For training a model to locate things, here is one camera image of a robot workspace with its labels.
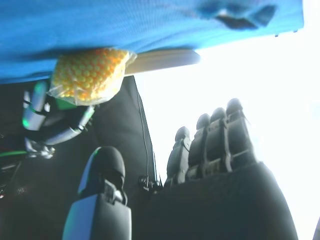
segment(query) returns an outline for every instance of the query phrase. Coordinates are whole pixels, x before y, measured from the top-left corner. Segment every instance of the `black curtain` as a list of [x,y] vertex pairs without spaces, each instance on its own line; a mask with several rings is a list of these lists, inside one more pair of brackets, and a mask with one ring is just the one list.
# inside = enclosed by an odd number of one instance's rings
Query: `black curtain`
[[[0,85],[2,135],[23,133],[23,93],[34,84]],[[155,180],[156,176],[142,100],[135,79],[130,76],[112,100],[96,108],[88,131],[58,144],[52,159],[22,161],[0,201],[0,239],[60,240],[88,157],[99,146],[114,146],[122,153],[126,169],[124,190],[132,210],[134,233],[134,223],[148,199],[138,186],[138,177],[147,173],[147,160],[150,179]]]

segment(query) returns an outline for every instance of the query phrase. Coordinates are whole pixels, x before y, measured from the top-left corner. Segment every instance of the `green cable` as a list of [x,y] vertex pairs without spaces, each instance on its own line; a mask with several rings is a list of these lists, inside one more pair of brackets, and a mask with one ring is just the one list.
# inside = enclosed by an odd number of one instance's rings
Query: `green cable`
[[27,153],[28,152],[26,152],[26,151],[8,151],[8,152],[0,153],[0,158],[7,157],[7,156],[13,156],[13,155],[22,155],[22,154],[27,154]]

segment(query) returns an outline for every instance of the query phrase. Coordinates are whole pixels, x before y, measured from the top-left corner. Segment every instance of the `blue fabric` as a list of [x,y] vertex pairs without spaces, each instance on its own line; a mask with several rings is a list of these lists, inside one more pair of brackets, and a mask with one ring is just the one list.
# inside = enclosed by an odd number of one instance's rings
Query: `blue fabric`
[[[73,51],[199,49],[304,25],[302,0],[2,0],[0,9],[0,84],[47,78]],[[231,29],[217,18],[226,9],[257,27]]]

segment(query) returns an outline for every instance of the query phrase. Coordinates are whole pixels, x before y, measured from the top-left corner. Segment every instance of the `plastic bag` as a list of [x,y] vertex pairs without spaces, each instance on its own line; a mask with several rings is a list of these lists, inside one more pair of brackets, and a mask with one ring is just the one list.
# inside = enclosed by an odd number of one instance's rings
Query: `plastic bag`
[[120,90],[133,52],[100,48],[59,57],[48,94],[77,106],[96,105],[112,99]]

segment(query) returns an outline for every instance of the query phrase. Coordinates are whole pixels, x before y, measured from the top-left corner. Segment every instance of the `wire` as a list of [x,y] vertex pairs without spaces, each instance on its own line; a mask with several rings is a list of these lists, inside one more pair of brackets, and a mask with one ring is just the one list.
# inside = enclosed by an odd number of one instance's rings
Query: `wire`
[[138,99],[138,107],[139,107],[139,113],[140,113],[140,119],[141,119],[141,125],[142,125],[142,134],[143,134],[143,141],[144,141],[144,147],[145,147],[145,153],[146,153],[146,178],[147,181],[149,180],[149,154],[148,154],[148,148],[147,148],[147,142],[146,142],[146,135],[145,135],[145,126],[144,126],[144,120],[142,117],[142,111],[141,111],[141,105],[140,105],[140,99],[139,99],[139,92],[137,84],[135,85],[136,88],[136,95]]
[[7,157],[7,156],[14,156],[14,155],[22,155],[22,154],[27,154],[27,152],[26,151],[8,151],[8,152],[0,153],[0,158]]

